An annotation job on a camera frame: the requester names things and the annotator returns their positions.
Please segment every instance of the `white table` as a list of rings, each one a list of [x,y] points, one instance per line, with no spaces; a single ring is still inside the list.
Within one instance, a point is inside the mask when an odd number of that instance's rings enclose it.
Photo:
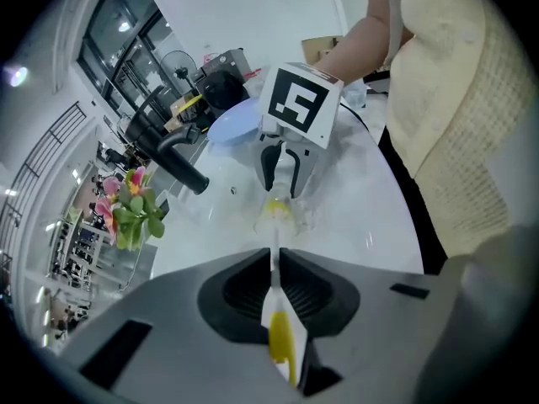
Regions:
[[[398,183],[369,133],[342,107],[328,153],[299,199],[312,212],[310,229],[282,237],[281,246],[422,274],[414,224]],[[266,195],[253,158],[245,146],[233,156],[210,143],[195,164],[210,178],[208,189],[195,196],[182,188],[177,199],[169,199],[165,234],[149,241],[157,247],[152,277],[269,246],[253,230]]]

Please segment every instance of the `black slot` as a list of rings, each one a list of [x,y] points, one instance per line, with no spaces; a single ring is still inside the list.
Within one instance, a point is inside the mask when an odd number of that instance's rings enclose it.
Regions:
[[[146,323],[127,321],[80,369],[80,373],[109,390],[151,329]]]
[[[389,289],[402,295],[412,296],[413,298],[417,298],[419,300],[425,300],[430,293],[430,290],[408,286],[407,284],[402,283],[395,283]]]

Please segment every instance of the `ceiling light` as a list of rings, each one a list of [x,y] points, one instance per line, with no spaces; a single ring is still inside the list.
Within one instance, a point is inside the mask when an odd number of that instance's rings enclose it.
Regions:
[[[9,84],[12,87],[18,87],[20,84],[23,83],[24,79],[26,79],[26,76],[28,75],[28,69],[26,67],[20,67],[9,80]]]
[[[35,297],[36,304],[39,304],[41,302],[41,298],[43,298],[44,293],[45,293],[45,287],[41,286],[40,291],[37,292],[37,296]]]
[[[123,23],[120,24],[120,27],[118,27],[118,31],[127,31],[128,29],[130,29],[131,26],[129,25],[129,23],[127,23],[127,21],[124,21]]]

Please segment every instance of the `black handle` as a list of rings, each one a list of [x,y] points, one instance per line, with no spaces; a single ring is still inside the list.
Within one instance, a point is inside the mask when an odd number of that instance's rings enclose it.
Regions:
[[[198,141],[200,129],[194,123],[183,125],[179,129],[171,131],[157,145],[157,152],[163,154],[169,148],[177,144],[194,144]]]

